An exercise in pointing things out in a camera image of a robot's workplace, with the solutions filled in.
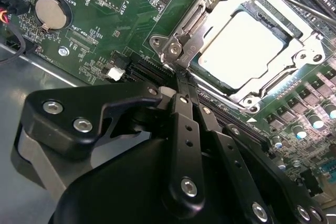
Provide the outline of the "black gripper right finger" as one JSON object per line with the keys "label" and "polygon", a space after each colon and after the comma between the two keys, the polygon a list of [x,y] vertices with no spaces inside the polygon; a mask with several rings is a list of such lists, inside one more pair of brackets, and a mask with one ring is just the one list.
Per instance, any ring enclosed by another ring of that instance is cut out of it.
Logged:
{"label": "black gripper right finger", "polygon": [[328,223],[320,205],[264,153],[262,147],[234,124],[221,127],[212,110],[198,99],[198,84],[188,89],[201,124],[203,146],[213,153],[232,193],[235,223]]}

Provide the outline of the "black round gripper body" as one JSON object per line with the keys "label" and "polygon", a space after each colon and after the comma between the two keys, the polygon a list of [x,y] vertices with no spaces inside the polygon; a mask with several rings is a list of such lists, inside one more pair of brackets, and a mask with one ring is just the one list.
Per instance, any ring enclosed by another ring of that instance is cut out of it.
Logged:
{"label": "black round gripper body", "polygon": [[[169,153],[149,140],[76,179],[63,193],[53,223],[182,223],[163,205]],[[245,223],[217,160],[203,154],[205,205],[186,223]]]}

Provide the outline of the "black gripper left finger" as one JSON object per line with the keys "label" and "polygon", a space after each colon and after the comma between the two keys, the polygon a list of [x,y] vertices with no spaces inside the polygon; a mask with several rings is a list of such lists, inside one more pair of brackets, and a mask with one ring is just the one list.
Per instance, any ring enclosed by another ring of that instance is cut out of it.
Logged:
{"label": "black gripper left finger", "polygon": [[200,127],[189,76],[172,87],[149,82],[40,90],[26,99],[13,151],[18,171],[54,193],[57,204],[76,179],[149,140],[169,153],[162,202],[177,218],[205,205]]}

